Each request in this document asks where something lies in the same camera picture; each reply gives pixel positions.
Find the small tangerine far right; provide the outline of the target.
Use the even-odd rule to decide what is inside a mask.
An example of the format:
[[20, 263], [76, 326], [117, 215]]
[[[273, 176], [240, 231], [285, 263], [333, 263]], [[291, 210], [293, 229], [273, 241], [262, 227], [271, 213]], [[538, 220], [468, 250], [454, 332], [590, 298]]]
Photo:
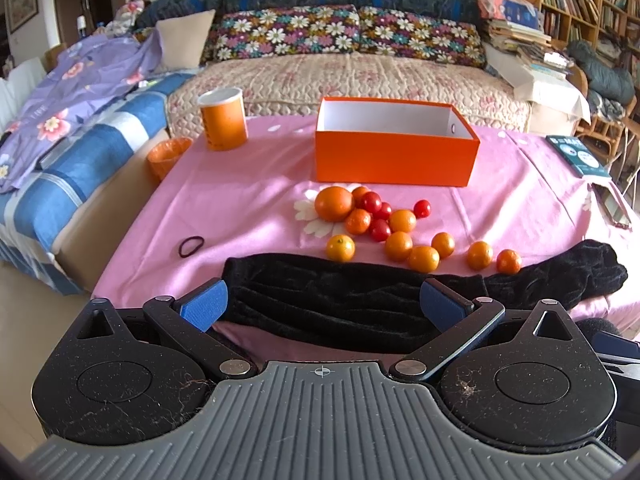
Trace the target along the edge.
[[522, 268], [521, 256], [512, 249], [503, 249], [498, 253], [496, 259], [496, 269], [500, 274], [514, 275]]

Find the black velvet cloth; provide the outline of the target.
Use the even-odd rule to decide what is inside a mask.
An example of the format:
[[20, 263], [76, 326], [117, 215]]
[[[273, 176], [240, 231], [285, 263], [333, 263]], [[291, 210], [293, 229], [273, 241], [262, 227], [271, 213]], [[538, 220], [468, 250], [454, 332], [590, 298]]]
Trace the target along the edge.
[[[336, 350], [401, 354], [435, 338], [419, 304], [424, 275], [373, 263], [257, 254], [230, 258], [222, 278], [229, 302], [221, 322]], [[490, 297], [530, 310], [544, 298], [565, 309], [617, 292], [628, 280], [614, 249], [584, 240], [515, 275], [440, 274], [439, 283], [466, 299]]]

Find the pink tablecloth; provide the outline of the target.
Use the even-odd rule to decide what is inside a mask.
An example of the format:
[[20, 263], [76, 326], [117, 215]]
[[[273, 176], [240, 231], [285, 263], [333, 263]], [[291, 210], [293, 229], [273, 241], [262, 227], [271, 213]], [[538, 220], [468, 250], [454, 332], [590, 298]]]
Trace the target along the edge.
[[[230, 258], [292, 254], [328, 260], [326, 242], [337, 227], [314, 215], [319, 191], [312, 176], [314, 120], [257, 117], [248, 125], [250, 140], [238, 150], [215, 153], [196, 142], [186, 151], [120, 243], [96, 284], [96, 296], [135, 308], [154, 296], [180, 297], [210, 278], [222, 278]], [[439, 265], [437, 276], [500, 274], [496, 259], [503, 249], [521, 256], [523, 270], [595, 240], [614, 249], [628, 280], [617, 292], [567, 311], [578, 320], [606, 318], [628, 330], [639, 318], [638, 231], [612, 226], [590, 182], [575, 177], [543, 138], [487, 127], [476, 133], [480, 149], [464, 188], [378, 188], [395, 208], [431, 203], [430, 216], [413, 231], [417, 245], [430, 244], [439, 232], [454, 237], [456, 250]], [[492, 247], [494, 260], [474, 271], [465, 256], [479, 240]], [[395, 266], [367, 236], [357, 238], [349, 263]], [[326, 349], [221, 320], [217, 330], [265, 360], [315, 360]]]

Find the red cherry tomato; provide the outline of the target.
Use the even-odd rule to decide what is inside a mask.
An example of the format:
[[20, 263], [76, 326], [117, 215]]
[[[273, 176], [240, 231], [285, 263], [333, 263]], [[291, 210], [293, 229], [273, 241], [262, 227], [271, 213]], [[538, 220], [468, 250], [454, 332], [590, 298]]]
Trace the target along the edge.
[[428, 218], [432, 212], [431, 203], [428, 200], [418, 200], [414, 204], [412, 212], [417, 219]]
[[388, 220], [390, 220], [390, 216], [392, 215], [392, 213], [393, 213], [392, 206], [390, 206], [389, 203], [382, 202], [381, 207], [378, 208], [377, 211], [375, 211], [374, 218], [381, 219], [387, 222]]
[[378, 193], [368, 191], [360, 196], [358, 206], [374, 216], [381, 210], [382, 200]]
[[374, 218], [370, 223], [368, 235], [375, 243], [384, 243], [392, 235], [392, 230], [385, 220]]

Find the small tangerine front left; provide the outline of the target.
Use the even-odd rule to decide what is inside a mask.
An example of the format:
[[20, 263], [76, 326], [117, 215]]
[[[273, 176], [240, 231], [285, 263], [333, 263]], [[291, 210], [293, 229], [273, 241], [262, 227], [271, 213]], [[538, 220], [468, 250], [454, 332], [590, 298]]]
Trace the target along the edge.
[[334, 262], [349, 262], [356, 254], [354, 240], [345, 234], [334, 235], [326, 243], [326, 258]]

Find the small tangerine behind orange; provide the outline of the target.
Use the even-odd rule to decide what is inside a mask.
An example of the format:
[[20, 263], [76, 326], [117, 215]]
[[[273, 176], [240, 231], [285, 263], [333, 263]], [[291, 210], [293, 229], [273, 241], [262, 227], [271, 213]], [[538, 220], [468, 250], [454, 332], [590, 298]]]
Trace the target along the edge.
[[370, 188], [367, 188], [364, 185], [358, 186], [358, 188], [354, 188], [352, 190], [352, 197], [354, 198], [355, 204], [358, 205], [361, 202], [363, 196], [370, 192]]

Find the orange mesh basket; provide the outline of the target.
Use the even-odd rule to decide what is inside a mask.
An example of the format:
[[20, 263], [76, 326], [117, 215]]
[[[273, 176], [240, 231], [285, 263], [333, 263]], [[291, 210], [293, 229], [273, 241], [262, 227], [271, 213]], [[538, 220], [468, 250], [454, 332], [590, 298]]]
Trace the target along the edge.
[[155, 145], [146, 155], [152, 175], [163, 181], [192, 144], [189, 138], [171, 138]]

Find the large orange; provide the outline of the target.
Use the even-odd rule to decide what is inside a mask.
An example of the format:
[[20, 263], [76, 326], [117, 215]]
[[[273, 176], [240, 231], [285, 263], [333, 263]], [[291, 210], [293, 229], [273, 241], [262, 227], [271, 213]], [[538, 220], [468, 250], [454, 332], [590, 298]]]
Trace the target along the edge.
[[321, 220], [342, 222], [355, 208], [355, 199], [347, 188], [329, 186], [321, 190], [314, 199], [314, 210]]

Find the blue white striped blanket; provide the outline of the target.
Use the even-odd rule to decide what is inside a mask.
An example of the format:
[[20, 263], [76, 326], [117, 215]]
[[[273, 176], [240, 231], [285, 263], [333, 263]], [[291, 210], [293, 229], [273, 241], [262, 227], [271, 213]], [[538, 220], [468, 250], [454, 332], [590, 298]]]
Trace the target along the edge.
[[1, 259], [62, 295], [90, 292], [156, 181], [146, 163], [168, 137], [169, 73], [107, 107], [1, 196]]

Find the orange cardboard box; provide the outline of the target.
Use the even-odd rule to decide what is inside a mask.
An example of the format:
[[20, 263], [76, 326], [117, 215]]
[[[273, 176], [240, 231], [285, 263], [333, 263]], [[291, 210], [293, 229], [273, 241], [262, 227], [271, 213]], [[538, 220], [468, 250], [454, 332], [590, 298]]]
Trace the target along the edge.
[[469, 183], [480, 139], [451, 104], [326, 96], [314, 133], [321, 182]]

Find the teal book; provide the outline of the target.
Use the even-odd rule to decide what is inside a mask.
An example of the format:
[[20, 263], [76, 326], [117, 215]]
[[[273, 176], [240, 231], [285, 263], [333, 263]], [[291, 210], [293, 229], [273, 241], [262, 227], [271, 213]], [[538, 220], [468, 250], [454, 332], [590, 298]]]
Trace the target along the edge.
[[581, 140], [574, 136], [546, 136], [549, 145], [564, 159], [576, 176], [599, 177], [609, 179], [611, 176], [605, 166], [594, 157]]

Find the orange white cup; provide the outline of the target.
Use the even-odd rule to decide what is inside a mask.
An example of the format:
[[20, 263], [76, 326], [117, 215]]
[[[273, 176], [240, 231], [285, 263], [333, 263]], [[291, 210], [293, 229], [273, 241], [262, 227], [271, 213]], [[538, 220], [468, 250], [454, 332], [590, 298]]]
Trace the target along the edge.
[[216, 152], [239, 148], [248, 140], [243, 91], [217, 88], [198, 97], [207, 147]]

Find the wicker chair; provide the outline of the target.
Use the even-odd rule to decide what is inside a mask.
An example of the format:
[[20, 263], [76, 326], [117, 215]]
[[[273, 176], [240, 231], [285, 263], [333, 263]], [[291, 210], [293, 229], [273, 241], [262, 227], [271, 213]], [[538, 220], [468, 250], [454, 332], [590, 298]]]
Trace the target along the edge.
[[620, 102], [601, 96], [590, 87], [587, 75], [578, 66], [572, 68], [568, 80], [582, 92], [590, 113], [590, 122], [581, 119], [575, 127], [574, 136], [582, 140], [606, 169], [610, 169], [620, 157], [620, 144], [628, 140], [626, 120], [631, 118], [637, 98], [634, 96], [623, 106]]

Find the floral quilted bedspread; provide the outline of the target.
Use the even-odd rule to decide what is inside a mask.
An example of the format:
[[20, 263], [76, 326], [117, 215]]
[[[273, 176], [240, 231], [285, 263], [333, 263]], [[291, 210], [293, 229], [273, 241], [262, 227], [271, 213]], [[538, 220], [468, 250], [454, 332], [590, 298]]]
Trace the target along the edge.
[[532, 106], [476, 67], [373, 54], [300, 54], [210, 64], [168, 98], [173, 136], [203, 133], [198, 97], [240, 88], [248, 116], [313, 115], [325, 96], [449, 103], [473, 126], [523, 131]]

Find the purple floral blanket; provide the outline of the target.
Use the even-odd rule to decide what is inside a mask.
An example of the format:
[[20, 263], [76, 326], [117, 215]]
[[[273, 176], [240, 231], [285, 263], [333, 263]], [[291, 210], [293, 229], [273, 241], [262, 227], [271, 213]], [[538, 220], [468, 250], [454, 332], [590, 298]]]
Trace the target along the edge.
[[20, 188], [51, 148], [100, 108], [128, 93], [162, 60], [157, 30], [135, 36], [89, 36], [58, 57], [1, 137], [1, 191]]

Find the dark teal clothing pile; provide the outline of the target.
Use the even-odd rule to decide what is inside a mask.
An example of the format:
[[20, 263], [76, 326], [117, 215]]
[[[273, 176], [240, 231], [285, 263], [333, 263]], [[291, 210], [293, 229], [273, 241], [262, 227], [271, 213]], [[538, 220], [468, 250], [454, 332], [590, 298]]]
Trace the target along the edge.
[[578, 67], [585, 73], [589, 89], [612, 101], [627, 106], [634, 98], [634, 81], [628, 70], [604, 64], [585, 40], [573, 40], [566, 49]]

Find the beige cushion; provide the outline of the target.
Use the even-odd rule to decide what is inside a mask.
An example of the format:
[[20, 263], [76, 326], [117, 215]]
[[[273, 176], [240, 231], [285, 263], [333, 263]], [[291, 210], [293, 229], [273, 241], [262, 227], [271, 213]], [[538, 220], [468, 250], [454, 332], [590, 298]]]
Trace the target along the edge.
[[209, 10], [156, 23], [162, 47], [162, 59], [157, 67], [160, 72], [192, 70], [200, 66], [215, 13], [215, 10]]

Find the floral pillow right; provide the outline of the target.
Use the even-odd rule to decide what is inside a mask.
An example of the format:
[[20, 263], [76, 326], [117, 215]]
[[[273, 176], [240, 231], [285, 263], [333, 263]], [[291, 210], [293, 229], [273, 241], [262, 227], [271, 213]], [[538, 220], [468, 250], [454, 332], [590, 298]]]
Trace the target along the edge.
[[361, 53], [476, 68], [486, 65], [480, 33], [473, 24], [375, 6], [363, 6], [358, 13]]

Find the floral pillow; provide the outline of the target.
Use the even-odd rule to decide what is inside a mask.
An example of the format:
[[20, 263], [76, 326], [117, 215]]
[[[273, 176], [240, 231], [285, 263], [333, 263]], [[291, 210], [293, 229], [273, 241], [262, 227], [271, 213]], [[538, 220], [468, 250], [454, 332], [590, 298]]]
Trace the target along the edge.
[[347, 54], [360, 46], [351, 4], [294, 6], [224, 15], [213, 29], [213, 62], [298, 54]]
[[476, 68], [486, 65], [480, 33], [473, 24], [375, 6], [363, 6], [358, 13], [361, 53]]

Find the stack of books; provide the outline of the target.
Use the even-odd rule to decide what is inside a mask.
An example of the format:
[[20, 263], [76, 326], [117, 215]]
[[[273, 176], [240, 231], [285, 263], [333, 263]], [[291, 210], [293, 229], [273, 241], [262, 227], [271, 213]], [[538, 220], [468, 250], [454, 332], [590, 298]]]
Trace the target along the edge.
[[574, 61], [552, 46], [541, 28], [538, 10], [526, 0], [477, 0], [483, 34], [491, 47], [517, 56], [538, 72], [565, 79]]

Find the floral pillow left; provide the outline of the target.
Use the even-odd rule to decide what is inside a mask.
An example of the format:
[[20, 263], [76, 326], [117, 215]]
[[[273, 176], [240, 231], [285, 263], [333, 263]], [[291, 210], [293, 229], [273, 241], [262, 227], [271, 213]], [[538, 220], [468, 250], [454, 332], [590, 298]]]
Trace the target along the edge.
[[298, 54], [347, 54], [360, 46], [351, 4], [294, 6], [224, 15], [213, 29], [213, 62]]

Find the wooden bookshelf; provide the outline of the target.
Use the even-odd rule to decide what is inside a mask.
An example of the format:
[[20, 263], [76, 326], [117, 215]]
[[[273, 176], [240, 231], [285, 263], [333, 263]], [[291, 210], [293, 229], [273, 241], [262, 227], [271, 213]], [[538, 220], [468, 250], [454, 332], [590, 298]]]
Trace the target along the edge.
[[527, 0], [539, 11], [544, 32], [559, 46], [586, 40], [623, 41], [639, 47], [639, 0]]

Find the framed picture on wall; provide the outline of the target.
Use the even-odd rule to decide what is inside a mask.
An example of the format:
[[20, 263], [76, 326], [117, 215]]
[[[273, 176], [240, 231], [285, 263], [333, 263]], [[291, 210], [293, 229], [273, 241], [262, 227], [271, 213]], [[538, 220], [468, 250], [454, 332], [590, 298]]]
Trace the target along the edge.
[[39, 12], [38, 0], [6, 0], [9, 33], [14, 34]]

